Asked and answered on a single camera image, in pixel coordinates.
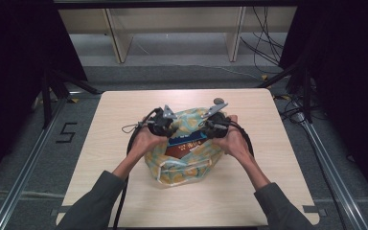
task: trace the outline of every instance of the gray carpet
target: gray carpet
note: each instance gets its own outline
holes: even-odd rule
[[[259,77],[259,72],[250,66],[225,67],[230,71],[247,73]],[[260,82],[251,76],[230,73],[227,70],[201,66],[161,66],[161,67],[85,67],[90,85],[101,90],[136,90],[136,89],[199,89],[199,88],[252,88]],[[285,92],[287,79],[281,80],[271,91],[275,95]],[[71,91],[81,91],[68,85]],[[56,125],[48,139],[34,172],[25,188],[24,195],[18,202],[7,229],[53,229],[56,215],[52,214],[62,202],[74,167],[77,163],[85,136],[94,116],[100,97],[89,94],[79,94],[76,103],[67,103],[61,111]],[[275,100],[280,111],[283,111],[289,101]],[[319,111],[314,112],[318,118],[326,118]],[[349,152],[343,146],[332,123],[314,118],[314,126],[320,135],[327,151],[336,164],[348,189],[356,199],[361,211],[368,221],[368,184],[356,164],[348,161]],[[71,143],[58,143],[67,140],[69,136],[60,135],[66,123],[66,131],[75,132]],[[42,104],[30,114],[28,122],[19,133],[18,140],[13,145],[11,153],[0,164],[0,205],[5,194],[11,188],[14,180],[22,169],[35,141],[41,132],[43,124]],[[289,120],[284,120],[288,138],[297,156],[302,172],[308,183],[315,205],[325,210],[327,215],[321,217],[316,229],[342,229],[341,221],[336,211],[330,191],[319,170],[314,152],[305,131]],[[346,214],[343,214],[347,229],[353,229]]]

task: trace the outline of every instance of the hand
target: hand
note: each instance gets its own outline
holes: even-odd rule
[[[164,142],[167,142],[167,137],[156,136],[150,132],[147,126],[144,126],[134,139],[131,151],[138,152],[142,157],[146,152]]]
[[[230,115],[228,117],[232,122],[238,122],[237,115]],[[249,148],[241,132],[233,126],[229,126],[225,137],[214,138],[212,143],[220,146],[226,154],[230,154],[238,160],[240,160],[242,156],[250,155]]]

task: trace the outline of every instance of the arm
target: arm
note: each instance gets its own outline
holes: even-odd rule
[[[238,121],[236,115],[230,118],[233,122]],[[255,197],[267,217],[270,229],[313,229],[311,223],[289,202],[277,184],[268,180],[237,128],[230,126],[226,136],[213,139],[213,143],[220,146],[226,154],[235,157],[243,166],[256,190]]]
[[[70,208],[56,229],[106,229],[113,205],[130,171],[146,152],[165,141],[166,137],[155,136],[143,127],[126,158],[112,173],[101,174],[92,190]]]

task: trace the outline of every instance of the gray sleeve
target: gray sleeve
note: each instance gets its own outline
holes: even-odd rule
[[[56,229],[107,229],[113,205],[124,187],[124,180],[104,171],[92,190],[68,210]]]
[[[266,217],[274,229],[313,229],[307,218],[286,198],[276,183],[270,183],[255,193]]]

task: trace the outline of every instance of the wooden table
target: wooden table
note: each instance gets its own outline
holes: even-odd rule
[[[74,171],[63,206],[87,193],[103,170],[112,172],[125,158],[130,134],[121,128],[135,124],[154,108],[168,104],[174,112],[210,107],[214,98],[229,105],[249,134],[255,157],[268,178],[279,184],[303,212],[313,201],[271,95],[266,89],[201,89],[113,91],[102,95]],[[267,225],[242,166],[223,155],[197,183],[165,187],[155,181],[142,159],[129,178],[120,227],[201,227]],[[115,218],[115,203],[109,226]],[[318,214],[305,214],[311,223]]]

